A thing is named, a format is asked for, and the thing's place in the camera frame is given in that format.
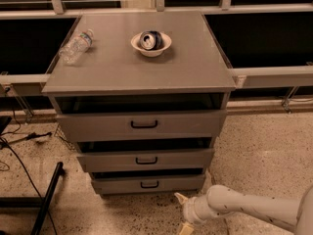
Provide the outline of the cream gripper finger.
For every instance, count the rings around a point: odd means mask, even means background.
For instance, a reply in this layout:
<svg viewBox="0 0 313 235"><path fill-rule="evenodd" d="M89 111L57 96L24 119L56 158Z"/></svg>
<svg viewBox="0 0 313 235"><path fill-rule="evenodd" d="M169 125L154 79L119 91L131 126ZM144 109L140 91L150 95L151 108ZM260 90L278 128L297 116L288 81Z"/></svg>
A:
<svg viewBox="0 0 313 235"><path fill-rule="evenodd" d="M178 235L192 235L194 232L194 226L189 222L183 222L180 224Z"/></svg>
<svg viewBox="0 0 313 235"><path fill-rule="evenodd" d="M176 192L174 196L177 198L178 202L181 205L184 205L188 201L188 198L181 193Z"/></svg>

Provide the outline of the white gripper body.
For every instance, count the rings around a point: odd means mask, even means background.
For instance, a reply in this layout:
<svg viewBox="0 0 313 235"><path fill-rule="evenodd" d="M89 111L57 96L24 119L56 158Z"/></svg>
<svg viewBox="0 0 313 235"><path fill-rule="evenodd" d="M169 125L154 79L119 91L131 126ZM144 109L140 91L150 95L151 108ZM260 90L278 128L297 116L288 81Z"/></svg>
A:
<svg viewBox="0 0 313 235"><path fill-rule="evenodd" d="M205 195L189 198L183 204L185 220L194 225L205 224L211 218L211 208Z"/></svg>

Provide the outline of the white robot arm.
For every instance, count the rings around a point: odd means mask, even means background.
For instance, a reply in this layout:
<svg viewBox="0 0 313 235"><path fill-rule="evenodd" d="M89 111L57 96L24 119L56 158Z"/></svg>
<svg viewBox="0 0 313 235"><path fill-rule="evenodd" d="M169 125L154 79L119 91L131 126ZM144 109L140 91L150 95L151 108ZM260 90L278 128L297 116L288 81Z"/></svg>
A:
<svg viewBox="0 0 313 235"><path fill-rule="evenodd" d="M209 219L241 212L292 232L313 235L313 187L300 200L248 195L223 185L212 185L201 196L187 198L175 193L183 208L185 221L178 235L191 235L196 225Z"/></svg>

